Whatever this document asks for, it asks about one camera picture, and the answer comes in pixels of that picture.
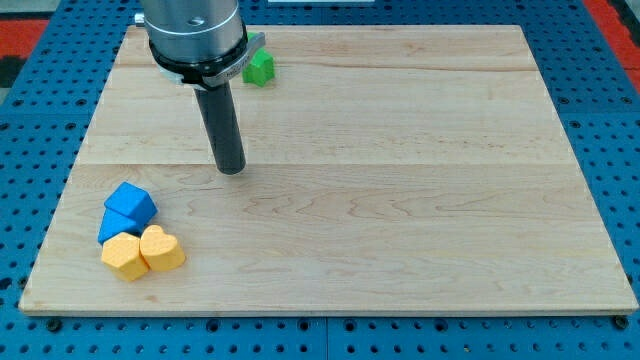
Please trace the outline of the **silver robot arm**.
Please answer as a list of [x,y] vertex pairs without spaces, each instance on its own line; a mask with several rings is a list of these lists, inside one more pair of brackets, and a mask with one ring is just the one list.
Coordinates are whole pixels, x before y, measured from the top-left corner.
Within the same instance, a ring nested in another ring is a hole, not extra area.
[[228,83],[266,44],[249,36],[238,0],[141,0],[136,18],[158,66],[176,83],[209,90]]

